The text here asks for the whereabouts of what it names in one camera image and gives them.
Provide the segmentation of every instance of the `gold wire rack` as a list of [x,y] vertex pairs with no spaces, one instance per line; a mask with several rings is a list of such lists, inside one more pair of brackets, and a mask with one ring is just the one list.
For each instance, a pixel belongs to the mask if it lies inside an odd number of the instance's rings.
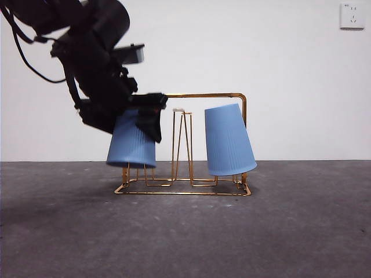
[[[199,93],[199,94],[167,94],[169,98],[239,98],[242,101],[242,117],[246,125],[246,110],[247,101],[242,93]],[[177,149],[175,148],[176,135],[176,118],[180,115],[179,136]],[[179,177],[179,152],[181,132],[184,123],[185,143],[187,146],[187,162],[188,162],[188,177]],[[139,169],[136,169],[136,174],[130,177],[130,164],[127,168],[122,168],[122,184],[114,191],[115,194],[137,194],[137,195],[215,195],[215,196],[250,196],[252,194],[248,185],[248,174],[241,173],[233,175],[232,178],[196,178],[194,176],[194,161],[193,161],[193,121],[192,113],[186,112],[183,109],[175,108],[173,110],[173,134],[172,134],[172,169],[170,177],[156,177],[154,169],[151,169],[151,174],[148,175],[148,169],[144,166],[143,176],[139,175]],[[134,182],[144,181],[147,188],[170,187],[177,181],[188,181],[192,188],[214,188],[221,182],[229,182],[236,186],[238,192],[169,192],[169,191],[131,191],[130,185]]]

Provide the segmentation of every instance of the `black cable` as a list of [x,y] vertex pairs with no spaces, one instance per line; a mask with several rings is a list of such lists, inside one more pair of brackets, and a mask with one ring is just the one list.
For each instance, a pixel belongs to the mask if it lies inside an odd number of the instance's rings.
[[40,72],[38,72],[35,68],[33,68],[33,67],[28,63],[28,61],[26,60],[26,58],[24,57],[24,54],[23,54],[22,48],[21,48],[21,46],[20,46],[20,44],[19,44],[19,41],[18,41],[17,32],[16,32],[16,30],[15,30],[13,27],[12,27],[12,31],[13,31],[14,41],[16,42],[16,45],[17,45],[17,48],[18,48],[19,54],[21,55],[23,62],[26,64],[26,66],[27,66],[30,70],[32,70],[34,73],[36,73],[36,74],[37,74],[38,76],[40,76],[42,79],[44,79],[44,80],[46,80],[46,81],[48,81],[48,82],[50,82],[50,83],[54,83],[54,84],[56,84],[56,83],[62,83],[62,82],[64,82],[64,81],[66,81],[66,79],[61,79],[61,80],[56,80],[56,81],[55,81],[55,80],[51,80],[51,79],[49,79],[49,78],[43,76]]
[[62,61],[64,74],[66,76],[67,86],[70,91],[71,97],[74,100],[75,108],[80,109],[82,106],[82,101],[79,96],[79,92],[77,91],[76,83],[75,83],[75,76],[71,70],[71,66],[69,63]]
[[25,33],[19,28],[19,26],[16,24],[14,21],[13,13],[10,11],[10,14],[8,13],[8,10],[5,8],[3,4],[0,4],[0,9],[2,14],[4,15],[5,19],[8,21],[10,26],[12,27],[13,30],[18,34],[18,36],[27,42],[28,44],[34,43],[32,39],[30,39],[28,36],[25,35]]

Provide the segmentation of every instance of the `white wall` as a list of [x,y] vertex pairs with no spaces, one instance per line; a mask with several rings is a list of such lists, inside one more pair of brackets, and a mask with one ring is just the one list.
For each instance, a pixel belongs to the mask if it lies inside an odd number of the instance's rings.
[[[243,92],[256,159],[371,159],[371,1],[363,31],[339,29],[337,0],[123,3],[131,27],[119,45],[146,44],[145,62],[128,67],[140,92]],[[66,85],[26,69],[1,28],[1,160],[105,160],[109,134],[84,126]],[[60,78],[49,49],[24,46]],[[223,103],[170,100],[158,160],[171,158],[173,106],[195,112],[195,158],[205,159],[202,110]]]

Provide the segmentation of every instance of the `metal wire frame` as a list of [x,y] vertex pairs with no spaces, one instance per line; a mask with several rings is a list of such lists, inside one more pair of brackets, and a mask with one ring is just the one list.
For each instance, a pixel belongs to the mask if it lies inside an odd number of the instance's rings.
[[[229,98],[240,98],[242,100],[242,117],[245,123],[247,124],[247,101],[246,97],[242,93],[204,93],[204,94],[167,94],[169,98],[215,98],[215,97],[229,97]],[[180,127],[179,127],[179,137],[177,144],[177,155],[176,155],[176,164],[175,164],[175,122],[176,114],[181,113],[180,118]],[[190,136],[188,136],[188,127],[187,127],[187,116],[190,119]],[[179,178],[179,150],[180,150],[180,141],[181,141],[181,128],[184,121],[184,130],[185,130],[185,140],[187,146],[187,158],[188,158],[188,178]],[[139,177],[139,170],[136,170],[135,178],[130,178],[130,164],[128,168],[122,169],[122,184],[117,187],[114,191],[115,194],[137,194],[137,195],[217,195],[217,196],[250,196],[252,194],[249,185],[248,185],[248,174],[242,173],[241,179],[238,179],[238,175],[233,175],[232,179],[220,178],[215,176],[214,179],[208,178],[195,178],[194,169],[193,169],[193,145],[192,145],[192,113],[186,112],[183,109],[174,109],[173,110],[173,134],[172,134],[172,169],[171,177],[159,178],[155,177],[154,169],[151,169],[151,176],[148,176],[147,169],[144,166],[144,177]],[[244,191],[244,193],[229,193],[229,192],[151,192],[151,191],[129,191],[129,186],[131,182],[136,181],[145,181],[147,187],[163,187],[163,186],[172,186],[175,181],[189,181],[192,187],[213,187],[217,186],[219,182],[232,182],[236,185],[238,190]]]

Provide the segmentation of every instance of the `blue plastic cup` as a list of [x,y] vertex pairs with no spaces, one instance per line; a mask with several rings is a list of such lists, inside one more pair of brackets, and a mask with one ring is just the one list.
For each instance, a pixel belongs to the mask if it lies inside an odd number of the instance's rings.
[[257,166],[237,103],[206,109],[205,130],[210,175],[236,175]]
[[156,167],[155,141],[136,125],[138,110],[126,110],[117,117],[107,164],[118,167]]

